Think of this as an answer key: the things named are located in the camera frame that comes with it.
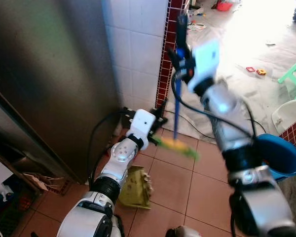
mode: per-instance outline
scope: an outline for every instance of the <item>blue bucket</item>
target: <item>blue bucket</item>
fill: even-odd
[[[262,134],[257,137],[256,145],[275,180],[296,175],[296,147],[292,143],[271,134]]]

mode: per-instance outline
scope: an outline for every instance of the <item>white tiled wall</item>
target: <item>white tiled wall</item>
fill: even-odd
[[[168,0],[102,0],[118,94],[149,110],[157,90]]]

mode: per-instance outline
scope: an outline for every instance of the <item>terracotta floor tile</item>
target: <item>terracotta floor tile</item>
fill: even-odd
[[[192,171],[154,159],[151,201],[185,214]]]
[[[223,231],[216,227],[207,225],[203,222],[194,220],[188,216],[185,217],[184,225],[198,231],[202,237],[230,237],[231,236],[231,233],[227,231]]]
[[[183,222],[184,215],[151,203],[151,210],[138,209],[129,237],[164,237]]]
[[[186,215],[230,232],[228,184],[193,173]]]
[[[162,133],[162,137],[173,138],[173,132],[165,129]],[[182,142],[185,142],[193,149],[196,149],[197,147],[197,139],[195,138],[178,134],[178,139]],[[157,147],[157,151],[154,157],[156,159],[175,164],[182,168],[193,170],[194,159],[186,157],[180,153],[165,149],[163,147]]]
[[[133,164],[143,166],[145,168],[145,172],[149,173],[152,161],[152,157],[138,153],[137,156],[134,158]]]
[[[55,237],[59,227],[60,222],[35,212],[20,237],[30,237],[31,232],[35,232],[39,237]]]
[[[88,190],[89,187],[87,185],[72,184],[64,196],[48,192],[37,210],[61,222]]]
[[[11,235],[11,237],[19,237],[21,232],[23,231],[23,229],[26,227],[26,225],[28,224],[28,222],[30,221],[30,219],[32,218],[33,214],[34,214],[34,210],[32,209],[28,209],[22,216],[22,219],[20,220],[18,226],[16,227],[16,229],[14,230],[13,234]]]
[[[124,206],[117,201],[114,214],[120,216],[123,222],[125,236],[128,236],[137,208]]]
[[[41,204],[41,202],[44,200],[44,198],[46,197],[47,193],[48,193],[47,191],[44,191],[40,196],[36,197],[36,199],[31,205],[31,209],[36,210],[38,206]]]
[[[199,141],[197,151],[200,154],[200,160],[195,161],[193,171],[227,183],[228,172],[218,147]]]
[[[162,133],[163,133],[163,128],[159,129],[156,132],[156,136],[161,137]],[[157,150],[157,146],[155,146],[153,143],[149,143],[149,146],[147,147],[146,150],[139,151],[139,152],[146,156],[154,157],[154,155],[156,154],[156,150]]]

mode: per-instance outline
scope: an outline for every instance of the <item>refrigerator door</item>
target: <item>refrigerator door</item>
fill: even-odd
[[[0,1],[0,106],[69,177],[86,181],[91,130],[119,109],[101,1]],[[116,123],[96,133],[91,166]]]

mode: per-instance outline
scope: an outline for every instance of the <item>black electrical wire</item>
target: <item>black electrical wire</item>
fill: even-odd
[[[208,116],[208,117],[210,117],[210,118],[212,118],[212,119],[217,119],[217,120],[220,120],[220,121],[222,121],[222,122],[225,122],[225,123],[229,124],[230,126],[233,126],[233,127],[237,128],[238,130],[242,131],[242,132],[243,132],[244,134],[246,134],[248,137],[250,137],[250,138],[255,138],[255,137],[252,136],[249,132],[247,132],[247,131],[244,130],[243,128],[239,127],[238,125],[235,125],[234,123],[232,123],[232,122],[230,122],[230,121],[228,121],[228,120],[225,120],[225,119],[223,119],[223,118],[220,118],[220,117],[218,117],[218,116],[216,116],[216,115],[214,115],[214,114],[212,114],[212,113],[210,113],[210,112],[199,110],[199,109],[194,108],[194,107],[188,105],[187,103],[185,103],[185,102],[182,100],[182,98],[177,94],[177,91],[176,91],[176,87],[175,87],[175,77],[176,77],[176,75],[177,75],[177,72],[178,72],[178,71],[176,71],[176,72],[174,73],[174,75],[172,76],[172,79],[171,79],[171,88],[172,88],[172,91],[173,91],[174,97],[175,97],[175,98],[176,98],[176,99],[177,99],[182,105],[184,105],[185,107],[189,108],[190,110],[193,110],[193,111],[198,112],[198,113],[200,113],[200,114],[206,115],[206,116]]]
[[[256,121],[256,120],[253,120],[253,122],[257,123],[257,124],[263,129],[264,133],[267,133],[266,130],[265,130],[265,128],[262,126],[261,123],[259,123],[259,122]]]
[[[92,180],[92,173],[90,170],[90,153],[91,153],[91,145],[92,145],[92,141],[93,141],[93,137],[94,134],[96,132],[96,130],[99,128],[99,126],[105,122],[106,120],[110,119],[111,117],[115,116],[115,115],[120,115],[120,114],[126,114],[127,112],[125,110],[120,110],[120,111],[116,111],[116,112],[112,112],[110,114],[108,114],[107,116],[105,116],[101,121],[99,121],[92,129],[90,138],[89,138],[89,144],[88,144],[88,149],[87,149],[87,159],[86,159],[86,166],[87,166],[87,175],[88,175],[88,182],[89,182],[89,187],[91,188],[91,184],[93,182]]]
[[[165,111],[166,111],[166,112],[170,112],[170,113],[175,114],[174,112],[172,112],[172,111],[170,111],[170,110],[165,110]],[[193,123],[191,123],[190,121],[188,121],[188,120],[187,120],[185,117],[183,117],[182,115],[179,114],[179,116],[180,116],[181,118],[183,118],[185,121],[187,121],[187,122],[189,123],[189,125],[191,125],[196,131],[198,131],[198,132],[199,132],[200,134],[202,134],[204,137],[211,138],[211,139],[215,139],[215,137],[210,137],[210,136],[208,136],[208,135],[202,133],[197,127],[195,127],[195,126],[193,125]]]
[[[236,237],[235,217],[232,212],[231,212],[231,216],[230,216],[230,229],[231,229],[232,237]]]
[[[255,127],[255,124],[254,124],[254,119],[253,119],[253,115],[252,115],[252,112],[250,110],[250,107],[249,105],[244,101],[242,100],[242,103],[244,103],[244,105],[246,106],[247,108],[247,111],[248,111],[248,114],[249,114],[249,117],[250,117],[250,122],[251,122],[251,127],[252,127],[252,132],[253,132],[253,138],[256,139],[257,137],[257,132],[256,132],[256,127]]]

